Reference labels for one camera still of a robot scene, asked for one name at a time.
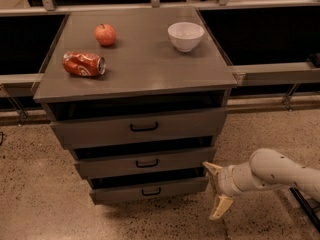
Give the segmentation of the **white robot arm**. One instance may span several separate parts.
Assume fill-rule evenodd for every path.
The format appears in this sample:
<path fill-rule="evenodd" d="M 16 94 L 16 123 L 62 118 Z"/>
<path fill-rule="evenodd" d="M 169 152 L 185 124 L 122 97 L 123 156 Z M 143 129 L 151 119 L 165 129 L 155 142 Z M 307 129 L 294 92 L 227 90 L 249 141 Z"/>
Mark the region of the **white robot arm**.
<path fill-rule="evenodd" d="M 236 197 L 249 191 L 294 187 L 320 201 L 320 171 L 290 160 L 278 151 L 261 148 L 247 162 L 221 167 L 204 162 L 213 189 L 210 220 L 220 219 Z"/>

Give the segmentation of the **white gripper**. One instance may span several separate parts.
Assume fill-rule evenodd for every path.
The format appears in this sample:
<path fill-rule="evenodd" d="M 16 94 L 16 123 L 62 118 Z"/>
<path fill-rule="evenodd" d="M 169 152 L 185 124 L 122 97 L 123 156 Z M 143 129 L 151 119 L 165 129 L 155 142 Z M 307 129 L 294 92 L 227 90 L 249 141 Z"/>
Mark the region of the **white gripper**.
<path fill-rule="evenodd" d="M 209 215 L 210 220 L 217 220 L 231 207 L 232 198 L 240 196 L 242 191 L 234 182 L 233 165 L 221 167 L 210 162 L 204 162 L 203 165 L 207 169 L 209 177 L 214 180 L 216 191 L 219 194 L 214 198 L 213 209 Z"/>

